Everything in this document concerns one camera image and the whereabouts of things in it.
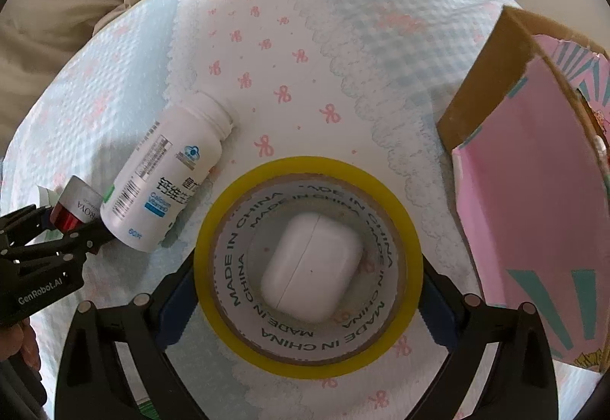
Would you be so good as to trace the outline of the person's hand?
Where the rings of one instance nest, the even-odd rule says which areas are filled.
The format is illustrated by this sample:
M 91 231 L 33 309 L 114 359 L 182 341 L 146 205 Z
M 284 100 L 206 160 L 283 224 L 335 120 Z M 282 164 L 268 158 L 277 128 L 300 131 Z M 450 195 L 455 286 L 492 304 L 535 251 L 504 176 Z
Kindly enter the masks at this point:
M 31 369 L 40 371 L 39 348 L 30 319 L 25 319 L 9 328 L 2 328 L 0 331 L 0 361 L 5 361 L 16 354 L 21 354 Z

